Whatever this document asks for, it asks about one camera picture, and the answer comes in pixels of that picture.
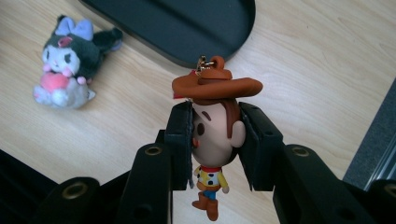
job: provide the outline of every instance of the wooden surface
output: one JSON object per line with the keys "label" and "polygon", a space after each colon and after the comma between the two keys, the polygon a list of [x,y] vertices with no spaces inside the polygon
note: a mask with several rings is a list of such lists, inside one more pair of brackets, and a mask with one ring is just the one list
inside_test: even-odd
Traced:
{"label": "wooden surface", "polygon": [[[396,1],[256,1],[251,36],[226,63],[234,78],[264,84],[255,97],[286,144],[314,149],[342,178],[396,75]],[[92,176],[102,184],[132,167],[173,105],[171,82],[190,69],[126,35],[80,110],[35,102],[41,50],[56,18],[112,24],[79,1],[0,1],[0,148],[58,183]],[[271,192],[250,192],[239,160],[224,168],[218,223],[277,223]],[[209,223],[191,206],[198,189],[174,193],[174,223]]]}

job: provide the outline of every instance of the black plastic part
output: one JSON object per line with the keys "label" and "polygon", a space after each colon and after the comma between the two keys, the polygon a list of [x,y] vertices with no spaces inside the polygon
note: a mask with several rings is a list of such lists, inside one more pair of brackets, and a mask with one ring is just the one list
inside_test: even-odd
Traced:
{"label": "black plastic part", "polygon": [[129,35],[181,66],[201,55],[230,59],[254,24],[254,0],[80,0]]}
{"label": "black plastic part", "polygon": [[24,223],[57,183],[0,150],[0,223]]}
{"label": "black plastic part", "polygon": [[192,128],[192,103],[186,101],[175,105],[163,137],[165,144],[172,149],[173,190],[185,190],[191,179]]}
{"label": "black plastic part", "polygon": [[172,222],[172,159],[168,147],[141,147],[120,201],[115,223]]}
{"label": "black plastic part", "polygon": [[310,148],[289,145],[276,160],[274,205],[281,223],[375,223]]}
{"label": "black plastic part", "polygon": [[40,205],[32,224],[99,223],[103,215],[99,182],[76,177],[57,186]]}
{"label": "black plastic part", "polygon": [[130,171],[119,175],[100,187],[104,205],[104,215],[100,223],[113,223],[119,210],[122,193],[125,190]]}
{"label": "black plastic part", "polygon": [[396,220],[396,180],[373,181],[368,191],[345,183],[348,190],[378,223]]}
{"label": "black plastic part", "polygon": [[157,138],[155,138],[155,143],[165,143],[165,130],[159,130]]}
{"label": "black plastic part", "polygon": [[255,105],[239,103],[247,139],[238,154],[247,176],[250,189],[273,190],[274,157],[284,146],[283,135]]}

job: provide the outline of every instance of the woody keychain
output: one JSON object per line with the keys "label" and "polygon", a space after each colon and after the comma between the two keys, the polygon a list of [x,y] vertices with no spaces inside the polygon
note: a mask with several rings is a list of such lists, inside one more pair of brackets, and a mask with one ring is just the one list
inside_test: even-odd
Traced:
{"label": "woody keychain", "polygon": [[233,161],[246,137],[236,98],[258,94],[262,84],[249,77],[233,79],[224,69],[223,58],[214,56],[207,62],[202,56],[193,74],[174,79],[172,88],[176,95],[192,100],[192,156],[200,163],[193,172],[200,192],[192,206],[205,210],[207,217],[216,221],[216,193],[230,191],[221,167]]}

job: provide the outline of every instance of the plush toy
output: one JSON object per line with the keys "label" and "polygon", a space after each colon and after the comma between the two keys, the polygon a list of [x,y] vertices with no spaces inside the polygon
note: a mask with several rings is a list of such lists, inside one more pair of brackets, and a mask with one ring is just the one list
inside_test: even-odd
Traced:
{"label": "plush toy", "polygon": [[35,100],[55,108],[79,108],[90,101],[95,92],[87,84],[79,84],[74,77],[48,72],[41,77],[40,86],[35,86]]}
{"label": "plush toy", "polygon": [[89,20],[77,24],[66,16],[58,24],[44,46],[43,76],[35,86],[35,100],[56,108],[79,108],[95,93],[87,84],[97,73],[104,56],[121,46],[122,31],[93,32]]}

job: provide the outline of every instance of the figure arm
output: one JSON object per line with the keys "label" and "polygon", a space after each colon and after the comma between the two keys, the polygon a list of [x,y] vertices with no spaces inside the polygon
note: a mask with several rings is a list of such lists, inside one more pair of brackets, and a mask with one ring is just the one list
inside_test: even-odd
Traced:
{"label": "figure arm", "polygon": [[194,170],[194,175],[195,175],[195,176],[198,176],[200,168],[201,168],[201,166],[198,166],[198,167]]}
{"label": "figure arm", "polygon": [[225,180],[225,177],[222,172],[218,173],[218,180],[222,187],[223,193],[228,193],[230,191],[230,187],[228,187],[227,180]]}

